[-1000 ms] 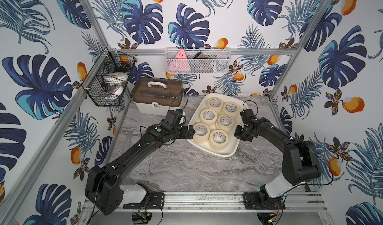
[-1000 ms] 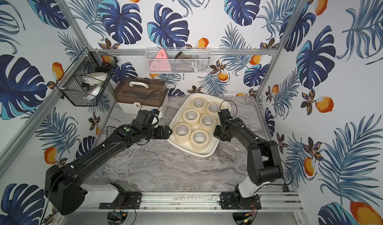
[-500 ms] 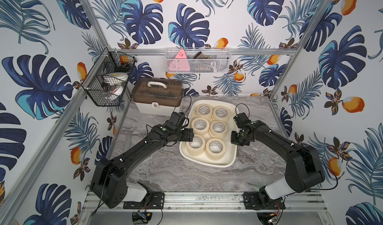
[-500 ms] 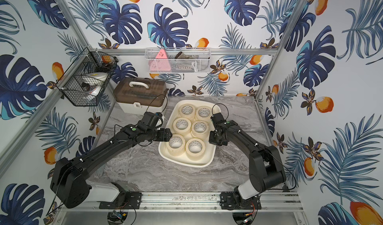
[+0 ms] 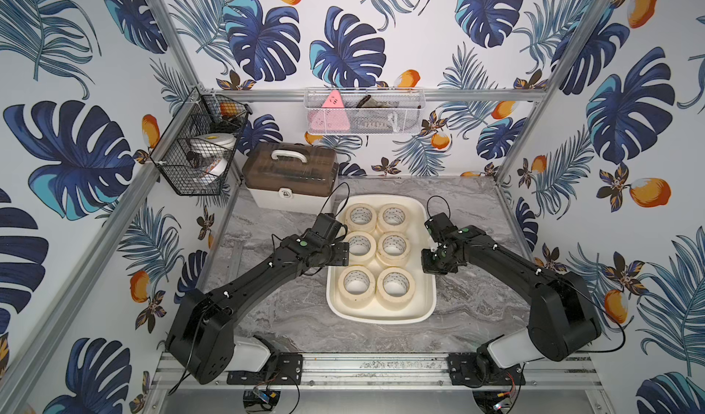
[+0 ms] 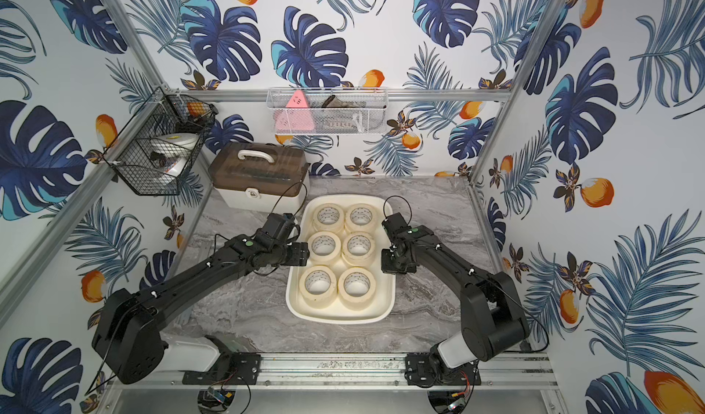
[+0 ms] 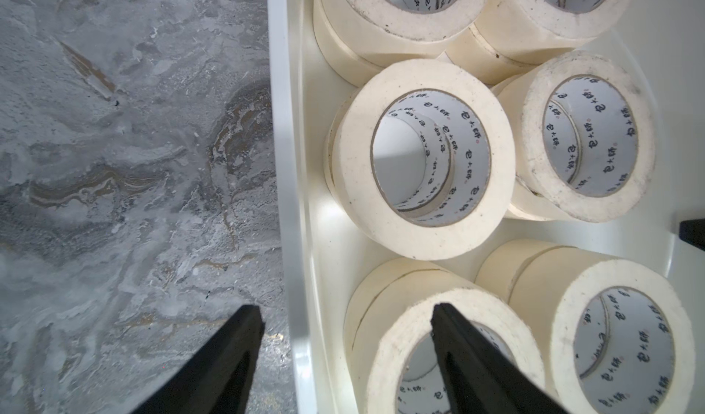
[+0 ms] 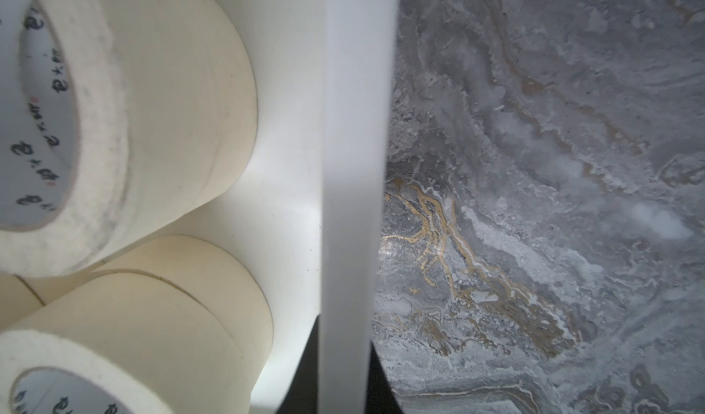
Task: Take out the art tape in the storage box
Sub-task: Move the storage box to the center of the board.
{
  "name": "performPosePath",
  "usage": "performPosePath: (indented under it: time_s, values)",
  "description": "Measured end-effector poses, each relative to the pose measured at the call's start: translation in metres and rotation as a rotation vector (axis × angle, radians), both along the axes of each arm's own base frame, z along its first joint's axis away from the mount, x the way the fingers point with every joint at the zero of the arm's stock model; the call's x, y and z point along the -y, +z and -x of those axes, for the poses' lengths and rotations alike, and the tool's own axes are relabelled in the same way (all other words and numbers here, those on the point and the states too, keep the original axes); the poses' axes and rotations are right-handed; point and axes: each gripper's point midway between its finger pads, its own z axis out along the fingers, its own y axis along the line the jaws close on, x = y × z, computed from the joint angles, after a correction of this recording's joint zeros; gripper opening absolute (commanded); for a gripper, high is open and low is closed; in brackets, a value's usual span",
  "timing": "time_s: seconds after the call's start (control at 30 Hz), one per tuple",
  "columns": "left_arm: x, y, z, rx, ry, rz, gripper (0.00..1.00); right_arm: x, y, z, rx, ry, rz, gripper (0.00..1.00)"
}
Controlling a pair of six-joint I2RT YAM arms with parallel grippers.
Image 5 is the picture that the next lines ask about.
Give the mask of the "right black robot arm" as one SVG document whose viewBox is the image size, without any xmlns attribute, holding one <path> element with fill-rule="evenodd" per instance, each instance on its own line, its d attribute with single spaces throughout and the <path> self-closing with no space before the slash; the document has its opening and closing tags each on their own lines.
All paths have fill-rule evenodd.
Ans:
<svg viewBox="0 0 705 414">
<path fill-rule="evenodd" d="M 561 362 L 602 335 L 597 309 L 578 274 L 539 267 L 476 226 L 458 228 L 444 213 L 430 217 L 424 227 L 436 243 L 434 249 L 422 250 L 424 273 L 445 276 L 474 265 L 529 304 L 525 329 L 478 349 L 485 361 L 500 369 L 543 358 Z"/>
</svg>

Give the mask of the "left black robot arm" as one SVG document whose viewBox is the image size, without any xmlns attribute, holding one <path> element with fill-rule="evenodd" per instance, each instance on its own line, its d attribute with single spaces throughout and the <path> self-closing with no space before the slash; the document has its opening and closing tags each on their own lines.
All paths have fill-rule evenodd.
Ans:
<svg viewBox="0 0 705 414">
<path fill-rule="evenodd" d="M 215 380 L 235 354 L 234 328 L 254 307 L 310 269 L 348 264 L 349 244 L 341 234 L 346 228 L 331 213 L 321 213 L 311 228 L 279 241 L 242 276 L 209 292 L 187 292 L 167 335 L 166 351 L 199 384 Z"/>
</svg>

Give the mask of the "white plastic storage tray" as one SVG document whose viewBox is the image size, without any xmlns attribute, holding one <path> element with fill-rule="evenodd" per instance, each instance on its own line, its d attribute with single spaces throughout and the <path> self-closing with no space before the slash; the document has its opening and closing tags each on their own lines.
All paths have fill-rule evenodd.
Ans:
<svg viewBox="0 0 705 414">
<path fill-rule="evenodd" d="M 355 195 L 338 211 L 350 254 L 346 266 L 328 272 L 332 312 L 369 324 L 427 320 L 437 298 L 435 277 L 422 270 L 422 250 L 431 247 L 424 206 L 400 195 Z"/>
</svg>

